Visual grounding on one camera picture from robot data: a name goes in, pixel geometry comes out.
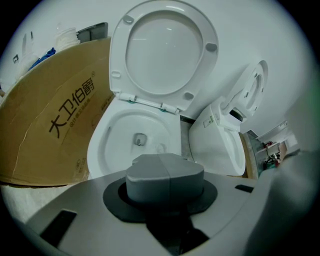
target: toilet seat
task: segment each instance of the toilet seat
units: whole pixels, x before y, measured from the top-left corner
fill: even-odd
[[[117,24],[110,46],[110,89],[120,100],[185,111],[213,70],[218,38],[194,7],[148,1]]]

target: gray tile floor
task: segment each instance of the gray tile floor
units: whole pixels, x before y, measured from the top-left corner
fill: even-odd
[[[194,162],[189,145],[189,129],[192,126],[191,123],[180,122],[181,125],[181,155],[183,158]]]

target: white ceramic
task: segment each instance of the white ceramic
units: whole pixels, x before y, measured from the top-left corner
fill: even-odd
[[[240,125],[261,104],[268,77],[267,63],[250,64],[226,98],[208,105],[189,130],[192,157],[206,172],[241,176],[246,169]],[[238,118],[230,114],[234,111]]]
[[[91,178],[125,170],[141,154],[181,155],[179,112],[217,57],[213,26],[186,3],[147,1],[124,15],[110,46],[109,83],[116,98],[88,147]],[[137,135],[145,145],[137,145]]]
[[[146,135],[145,145],[134,142]],[[90,140],[87,162],[91,178],[127,169],[142,154],[181,155],[180,116],[114,98]]]

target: white wall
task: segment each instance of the white wall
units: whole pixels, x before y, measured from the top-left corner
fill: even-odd
[[[286,155],[298,150],[300,148],[298,141],[294,134],[291,134],[289,137],[286,138],[284,141],[286,146]]]
[[[38,55],[51,48],[58,22],[77,30],[108,22],[109,35],[119,19],[142,0],[45,0],[23,21],[0,60],[0,79],[13,83],[13,57],[21,56],[24,33],[33,31]],[[264,99],[242,132],[258,136],[284,121],[285,112],[304,89],[313,68],[309,46],[291,18],[274,2],[251,0],[186,0],[212,22],[219,43],[218,60],[183,115],[196,118],[202,109],[225,95],[246,65],[257,58],[269,68]]]
[[[310,86],[286,113],[288,127],[302,151],[320,149],[320,72],[311,79]]]

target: white toilet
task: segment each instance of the white toilet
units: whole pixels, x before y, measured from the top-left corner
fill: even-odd
[[[181,155],[185,111],[215,67],[218,38],[210,21],[179,1],[148,1],[117,24],[110,46],[115,94],[88,147],[91,178],[132,165],[141,154]]]
[[[193,160],[206,172],[241,176],[246,159],[240,125],[259,107],[268,77],[267,63],[249,65],[226,98],[208,105],[189,131]]]

